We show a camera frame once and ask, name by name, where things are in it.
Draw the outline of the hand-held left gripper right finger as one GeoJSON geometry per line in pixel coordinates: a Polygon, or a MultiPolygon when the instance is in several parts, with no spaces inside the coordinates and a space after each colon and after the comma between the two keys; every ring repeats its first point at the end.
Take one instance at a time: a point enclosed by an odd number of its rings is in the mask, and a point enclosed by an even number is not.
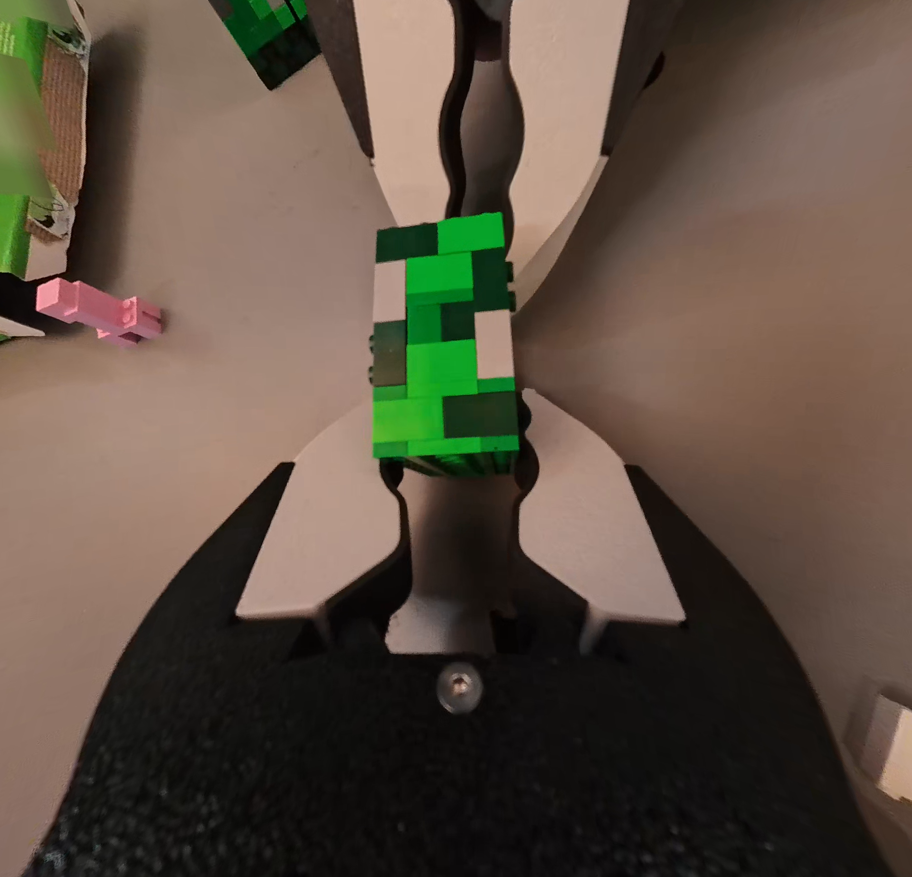
{"type": "Polygon", "coordinates": [[[677,626],[678,593],[637,498],[627,467],[594,431],[533,389],[526,431],[535,483],[518,507],[518,547],[581,600],[575,625],[582,653],[610,622],[677,626]]]}

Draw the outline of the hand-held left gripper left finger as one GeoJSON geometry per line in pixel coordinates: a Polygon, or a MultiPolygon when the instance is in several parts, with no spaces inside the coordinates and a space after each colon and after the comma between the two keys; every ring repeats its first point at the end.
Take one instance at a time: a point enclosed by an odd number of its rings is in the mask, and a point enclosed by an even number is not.
{"type": "Polygon", "coordinates": [[[409,526],[371,434],[371,414],[347,414],[295,457],[239,618],[304,618],[334,637],[369,621],[386,638],[412,587],[409,526]]]}

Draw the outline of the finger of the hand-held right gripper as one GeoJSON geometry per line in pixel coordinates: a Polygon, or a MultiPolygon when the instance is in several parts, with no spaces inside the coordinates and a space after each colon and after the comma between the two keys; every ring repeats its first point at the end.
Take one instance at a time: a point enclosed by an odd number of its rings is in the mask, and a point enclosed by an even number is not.
{"type": "Polygon", "coordinates": [[[468,0],[353,0],[371,164],[398,226],[459,215],[468,0]]]}
{"type": "Polygon", "coordinates": [[[510,185],[514,278],[545,278],[581,216],[601,153],[630,0],[513,0],[509,71],[523,142],[510,185]]]}

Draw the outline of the green lego head build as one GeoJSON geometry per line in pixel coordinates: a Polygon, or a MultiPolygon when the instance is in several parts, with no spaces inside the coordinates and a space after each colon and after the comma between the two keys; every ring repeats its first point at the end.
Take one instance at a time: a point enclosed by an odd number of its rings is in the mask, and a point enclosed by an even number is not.
{"type": "Polygon", "coordinates": [[[208,0],[268,90],[320,55],[305,0],[208,0]]]}

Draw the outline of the green lego body build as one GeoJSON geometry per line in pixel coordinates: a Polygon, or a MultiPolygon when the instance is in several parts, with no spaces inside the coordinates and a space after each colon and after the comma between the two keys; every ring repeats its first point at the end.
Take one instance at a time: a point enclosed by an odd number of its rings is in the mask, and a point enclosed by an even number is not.
{"type": "Polygon", "coordinates": [[[371,448],[431,477],[514,471],[521,420],[504,216],[377,232],[371,448]]]}

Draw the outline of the white lego brick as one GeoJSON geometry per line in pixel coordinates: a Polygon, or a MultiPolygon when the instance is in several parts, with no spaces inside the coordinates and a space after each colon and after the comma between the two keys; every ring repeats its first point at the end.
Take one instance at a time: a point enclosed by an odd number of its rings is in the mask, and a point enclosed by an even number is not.
{"type": "Polygon", "coordinates": [[[911,803],[910,696],[887,689],[857,711],[849,747],[864,777],[892,801],[911,803]]]}

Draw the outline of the pink lego pig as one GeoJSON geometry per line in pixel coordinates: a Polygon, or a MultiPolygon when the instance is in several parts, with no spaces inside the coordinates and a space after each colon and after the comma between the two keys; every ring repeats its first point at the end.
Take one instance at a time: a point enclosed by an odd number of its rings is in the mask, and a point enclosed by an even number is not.
{"type": "Polygon", "coordinates": [[[162,335],[162,312],[148,301],[120,300],[82,281],[53,278],[36,290],[36,309],[65,324],[96,330],[101,341],[132,348],[162,335]]]}

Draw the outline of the green cardboard box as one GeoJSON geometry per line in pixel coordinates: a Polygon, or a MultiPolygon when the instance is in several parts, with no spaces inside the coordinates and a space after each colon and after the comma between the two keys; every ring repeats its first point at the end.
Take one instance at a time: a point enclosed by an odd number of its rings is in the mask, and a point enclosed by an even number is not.
{"type": "Polygon", "coordinates": [[[76,0],[1,0],[1,341],[42,337],[38,285],[67,270],[86,164],[92,38],[76,0]]]}

